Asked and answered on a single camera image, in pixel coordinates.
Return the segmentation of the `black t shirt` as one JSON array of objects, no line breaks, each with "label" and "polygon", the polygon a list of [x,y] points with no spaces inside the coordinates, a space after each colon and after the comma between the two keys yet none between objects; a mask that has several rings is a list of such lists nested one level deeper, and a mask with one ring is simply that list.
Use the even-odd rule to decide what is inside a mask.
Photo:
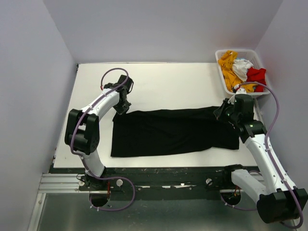
[{"label": "black t shirt", "polygon": [[134,111],[113,118],[111,157],[143,157],[239,149],[230,123],[214,116],[216,106]]}]

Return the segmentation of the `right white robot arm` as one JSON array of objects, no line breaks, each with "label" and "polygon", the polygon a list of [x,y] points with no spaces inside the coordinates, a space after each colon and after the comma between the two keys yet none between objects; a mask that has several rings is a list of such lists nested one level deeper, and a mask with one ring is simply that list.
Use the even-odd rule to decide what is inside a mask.
[{"label": "right white robot arm", "polygon": [[222,185],[228,189],[240,187],[255,202],[258,214],[265,223],[303,220],[302,210],[308,193],[298,188],[283,169],[261,121],[254,119],[254,100],[248,94],[235,94],[223,100],[214,111],[219,122],[235,128],[240,140],[252,154],[263,183],[255,179],[242,165],[225,167]]}]

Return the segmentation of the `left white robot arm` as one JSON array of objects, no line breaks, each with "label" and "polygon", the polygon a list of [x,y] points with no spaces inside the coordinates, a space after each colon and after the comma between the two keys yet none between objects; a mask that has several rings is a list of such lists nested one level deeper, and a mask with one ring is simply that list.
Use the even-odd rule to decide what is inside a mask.
[{"label": "left white robot arm", "polygon": [[112,108],[118,115],[129,110],[131,103],[128,102],[127,95],[133,84],[130,77],[121,75],[118,82],[106,84],[102,93],[89,105],[79,110],[72,109],[68,114],[64,142],[84,165],[85,185],[96,190],[102,190],[107,183],[103,175],[105,166],[97,151],[100,142],[100,120]]}]

